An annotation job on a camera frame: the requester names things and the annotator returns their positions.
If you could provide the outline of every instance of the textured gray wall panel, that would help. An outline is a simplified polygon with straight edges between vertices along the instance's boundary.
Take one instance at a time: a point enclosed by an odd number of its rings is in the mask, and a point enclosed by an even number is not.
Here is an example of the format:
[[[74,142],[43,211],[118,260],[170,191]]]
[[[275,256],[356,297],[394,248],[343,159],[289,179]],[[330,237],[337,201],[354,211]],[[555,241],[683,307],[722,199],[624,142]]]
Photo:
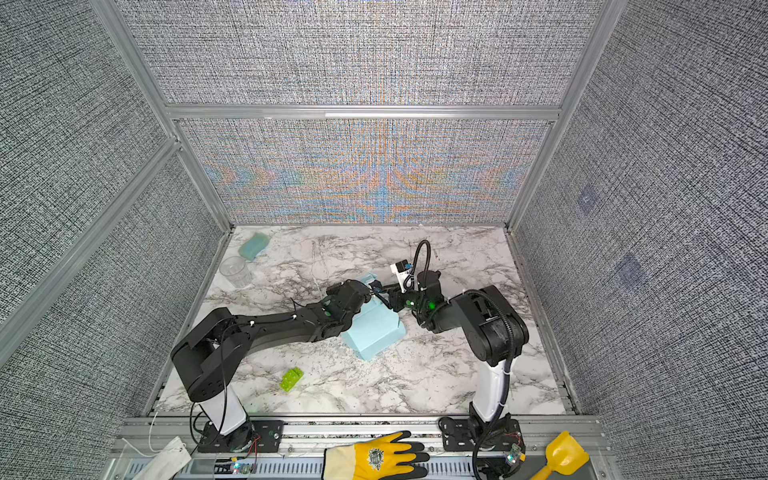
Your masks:
[[[624,477],[765,478],[768,10],[630,2],[519,230]]]
[[[172,158],[0,369],[0,477],[98,477],[123,419],[144,407],[219,239]],[[31,460],[41,448],[50,455]]]
[[[164,134],[87,1],[0,18],[2,323]]]
[[[601,0],[119,0],[171,102],[560,104]]]
[[[520,120],[181,124],[241,224],[503,222],[547,128]]]

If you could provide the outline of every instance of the colorful pattern backdrop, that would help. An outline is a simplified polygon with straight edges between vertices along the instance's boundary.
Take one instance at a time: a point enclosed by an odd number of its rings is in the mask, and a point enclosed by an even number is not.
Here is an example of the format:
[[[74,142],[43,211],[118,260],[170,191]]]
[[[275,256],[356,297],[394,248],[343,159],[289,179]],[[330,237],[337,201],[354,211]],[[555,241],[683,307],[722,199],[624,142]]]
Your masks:
[[[233,221],[506,221],[547,130],[511,120],[181,122]]]

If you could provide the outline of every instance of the marble countertop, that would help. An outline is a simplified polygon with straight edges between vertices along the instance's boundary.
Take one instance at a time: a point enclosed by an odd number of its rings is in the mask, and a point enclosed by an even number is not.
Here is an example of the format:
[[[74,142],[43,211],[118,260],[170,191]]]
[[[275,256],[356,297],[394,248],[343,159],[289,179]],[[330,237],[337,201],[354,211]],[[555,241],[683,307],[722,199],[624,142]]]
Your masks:
[[[257,231],[271,240],[248,264],[253,285],[237,290],[217,273],[195,324],[220,306],[247,315],[291,310],[291,297],[298,303],[317,301],[326,286],[367,272],[383,283],[395,282],[389,264],[411,260],[426,238],[432,245],[430,269],[442,272],[446,297],[495,284],[528,325],[530,340],[512,371],[509,410],[518,415],[564,413],[502,228],[238,227],[224,258],[236,256]],[[419,327],[409,311],[399,315],[406,336],[368,362],[340,338],[294,343],[246,357],[231,385],[250,413],[466,413],[478,360],[462,330],[436,335]],[[286,393],[280,380],[294,366],[304,377]],[[189,408],[173,370],[155,409],[186,413]]]

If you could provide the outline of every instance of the black mounting plate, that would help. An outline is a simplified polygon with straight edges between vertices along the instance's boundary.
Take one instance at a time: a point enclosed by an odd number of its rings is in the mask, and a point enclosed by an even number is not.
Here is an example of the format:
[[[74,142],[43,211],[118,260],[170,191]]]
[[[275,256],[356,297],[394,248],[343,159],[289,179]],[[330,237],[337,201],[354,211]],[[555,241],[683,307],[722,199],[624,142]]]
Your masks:
[[[468,419],[442,417],[438,420],[438,427],[442,432],[442,447],[446,452],[471,452],[475,449]],[[505,432],[496,438],[493,448],[483,447],[483,451],[509,452],[513,443],[521,443],[520,423],[515,419],[507,419]]]
[[[215,439],[216,427],[208,422],[203,429],[203,438],[197,449],[201,453],[244,452],[250,448],[250,440],[261,437],[257,443],[259,453],[277,453],[283,438],[282,420],[251,420],[222,439]]]

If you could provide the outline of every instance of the red wire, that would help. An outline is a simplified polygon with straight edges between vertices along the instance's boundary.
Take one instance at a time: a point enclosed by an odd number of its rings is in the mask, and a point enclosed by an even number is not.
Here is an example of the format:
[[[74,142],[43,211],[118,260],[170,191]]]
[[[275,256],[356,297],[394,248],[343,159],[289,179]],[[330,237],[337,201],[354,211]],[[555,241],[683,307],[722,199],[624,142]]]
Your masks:
[[[256,468],[256,455],[257,450],[259,449],[259,446],[256,445],[256,443],[261,440],[261,435],[256,434],[256,438],[253,439],[253,444],[250,446],[253,449],[253,467],[251,468],[251,471],[253,471],[254,468]]]

